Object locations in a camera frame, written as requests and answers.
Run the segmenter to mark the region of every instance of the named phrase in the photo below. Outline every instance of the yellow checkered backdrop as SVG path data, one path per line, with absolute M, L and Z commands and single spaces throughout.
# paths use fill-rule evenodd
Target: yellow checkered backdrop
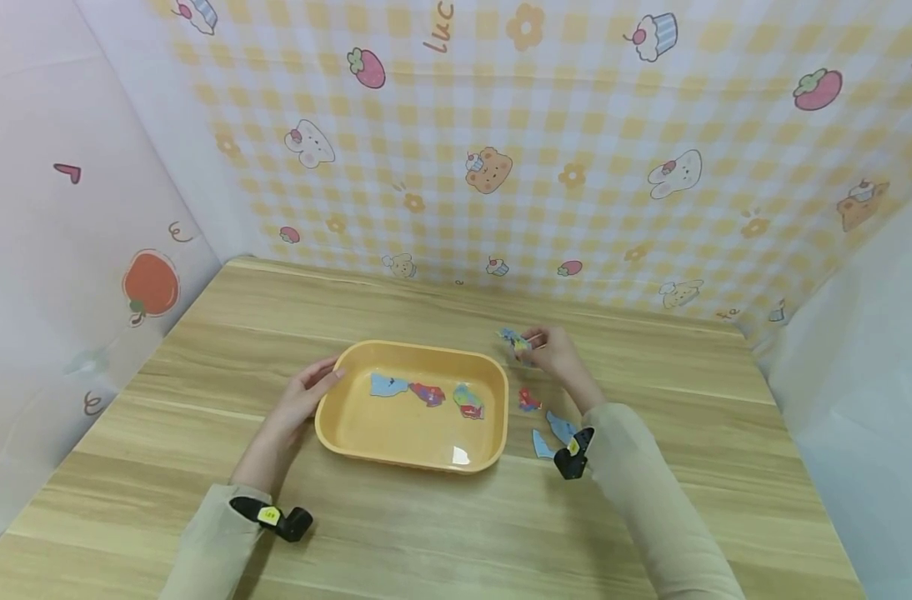
M 153 6 L 272 258 L 759 341 L 912 197 L 912 0 Z

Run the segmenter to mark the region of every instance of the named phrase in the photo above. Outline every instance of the yellow label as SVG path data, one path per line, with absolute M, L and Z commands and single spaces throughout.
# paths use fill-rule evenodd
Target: yellow label
M 279 523 L 279 509 L 275 506 L 263 507 L 256 516 L 256 519 L 260 523 L 266 523 L 267 525 L 273 525 L 275 527 L 275 525 Z

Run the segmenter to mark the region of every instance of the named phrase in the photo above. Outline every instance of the wood grain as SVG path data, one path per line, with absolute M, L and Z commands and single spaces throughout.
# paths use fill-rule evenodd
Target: wood grain
M 0 600 L 155 598 L 206 488 L 226 480 L 286 378 L 350 343 L 487 353 L 494 331 L 563 324 L 613 400 L 650 425 L 747 598 L 861 598 L 739 331 L 716 322 L 243 258 L 162 346 L 0 539 Z M 508 366 L 505 454 L 473 476 L 354 461 L 310 435 L 282 491 L 317 525 L 263 537 L 237 598 L 652 598 L 628 534 L 588 479 L 534 458 L 528 387 Z

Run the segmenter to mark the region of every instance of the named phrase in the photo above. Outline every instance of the beige sleeve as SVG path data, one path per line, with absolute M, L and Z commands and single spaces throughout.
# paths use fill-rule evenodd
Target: beige sleeve
M 233 598 L 261 531 L 259 525 L 229 506 L 229 500 L 240 495 L 272 502 L 266 493 L 252 487 L 210 487 L 179 538 L 176 562 L 160 600 Z
M 625 404 L 587 412 L 587 459 L 616 506 L 660 600 L 745 598 L 706 524 L 676 481 L 653 434 Z

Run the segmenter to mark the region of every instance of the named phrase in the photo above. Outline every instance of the yellow plastic tray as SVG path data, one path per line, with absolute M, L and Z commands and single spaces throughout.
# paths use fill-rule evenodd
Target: yellow plastic tray
M 319 441 L 334 453 L 407 467 L 479 473 L 506 447 L 509 381 L 489 356 L 442 347 L 373 340 L 356 343 L 336 368 L 343 381 L 316 411 Z M 427 406 L 407 390 L 393 397 L 369 394 L 369 377 L 437 386 L 441 405 Z M 464 383 L 483 404 L 483 418 L 466 418 L 453 400 Z

